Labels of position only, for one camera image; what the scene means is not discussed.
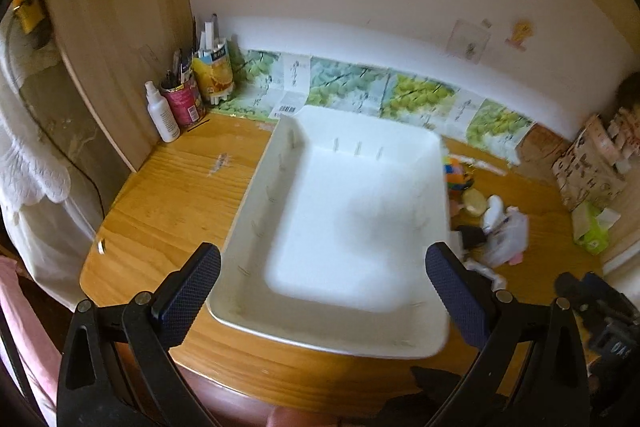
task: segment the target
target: white plastic tray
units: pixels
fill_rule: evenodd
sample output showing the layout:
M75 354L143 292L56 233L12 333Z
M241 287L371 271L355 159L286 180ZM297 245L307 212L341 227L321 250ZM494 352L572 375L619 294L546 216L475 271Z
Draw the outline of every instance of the white plastic tray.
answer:
M271 136L207 306L276 341L428 357L449 323L424 256L448 230L436 134L306 106Z

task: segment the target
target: white wall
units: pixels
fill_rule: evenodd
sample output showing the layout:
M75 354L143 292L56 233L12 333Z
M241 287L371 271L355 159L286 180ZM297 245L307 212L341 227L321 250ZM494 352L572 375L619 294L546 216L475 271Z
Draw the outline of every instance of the white wall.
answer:
M314 54L429 75L502 102L565 137L613 99L638 67L591 0L190 0L197 18L248 48ZM513 23L536 35L522 53L504 44ZM457 19L493 23L478 65L445 54Z

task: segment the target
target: wooden desk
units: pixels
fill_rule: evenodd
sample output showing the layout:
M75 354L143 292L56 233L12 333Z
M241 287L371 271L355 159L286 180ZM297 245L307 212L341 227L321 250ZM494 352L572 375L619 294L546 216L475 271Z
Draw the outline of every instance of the wooden desk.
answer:
M270 131L264 124L239 118L209 119L174 143L158 146L122 188L97 236L105 239L106 253L100 255L94 245L81 275L82 288L99 306L128 302L142 290L154 290L202 241L223 246ZM468 146L448 145L452 153L506 168ZM228 155L228 166L213 172L221 154ZM487 171L476 171L476 187L486 195L498 194L529 215L524 263L499 270L520 301L550 303L560 272L582 276L600 269L597 258L572 243L570 214L555 187ZM414 393L412 365L462 374L475 353L452 326L446 347L427 360L333 355L225 327L206 309L184 343L171 351L177 363L240 393L277 405L345 415L372 414L390 397ZM517 367L510 368L503 390L516 375Z

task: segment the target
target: pink can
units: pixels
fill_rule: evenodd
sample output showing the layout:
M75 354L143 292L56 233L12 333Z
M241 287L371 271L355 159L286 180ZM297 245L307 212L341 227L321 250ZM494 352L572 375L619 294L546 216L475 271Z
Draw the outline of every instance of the pink can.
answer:
M184 84L172 89L161 86L162 96L169 102L171 112L180 127L188 127L200 120L206 113L202 97L193 75Z

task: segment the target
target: yellow round object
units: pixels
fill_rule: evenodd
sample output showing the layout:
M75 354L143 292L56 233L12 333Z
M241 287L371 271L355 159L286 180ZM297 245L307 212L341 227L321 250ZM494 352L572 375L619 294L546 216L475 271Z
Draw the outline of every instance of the yellow round object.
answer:
M462 204L472 216L480 217L486 212L486 198L477 188L468 188L462 192Z

